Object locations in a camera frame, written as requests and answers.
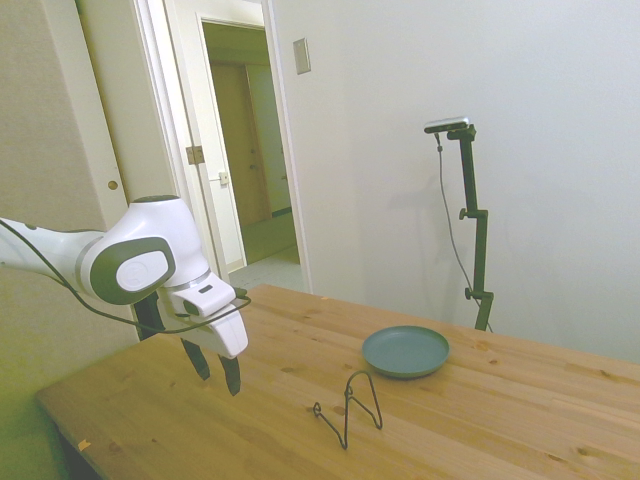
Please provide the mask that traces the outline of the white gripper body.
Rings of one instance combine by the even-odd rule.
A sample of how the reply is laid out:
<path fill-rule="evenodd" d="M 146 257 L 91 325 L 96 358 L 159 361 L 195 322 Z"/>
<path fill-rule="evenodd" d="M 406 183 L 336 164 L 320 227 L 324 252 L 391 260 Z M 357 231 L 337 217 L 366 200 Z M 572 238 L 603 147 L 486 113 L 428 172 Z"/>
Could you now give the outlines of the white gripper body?
<path fill-rule="evenodd" d="M 185 339 L 226 358 L 235 358 L 248 346 L 248 337 L 240 311 L 225 307 L 216 313 L 219 319 L 190 330 Z"/>

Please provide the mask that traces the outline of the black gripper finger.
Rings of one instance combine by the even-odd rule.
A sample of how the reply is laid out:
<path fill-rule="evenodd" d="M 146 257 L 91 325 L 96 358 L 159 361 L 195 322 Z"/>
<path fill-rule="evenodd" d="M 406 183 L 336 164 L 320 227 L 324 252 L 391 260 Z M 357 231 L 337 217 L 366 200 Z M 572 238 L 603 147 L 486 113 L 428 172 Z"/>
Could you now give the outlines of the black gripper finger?
<path fill-rule="evenodd" d="M 235 396 L 240 392 L 242 385 L 239 360 L 237 357 L 228 358 L 222 355 L 219 356 L 219 360 L 224 370 L 229 393 Z"/>
<path fill-rule="evenodd" d="M 201 347 L 185 339 L 181 339 L 181 343 L 198 376 L 203 381 L 209 379 L 211 375 L 210 368 Z"/>

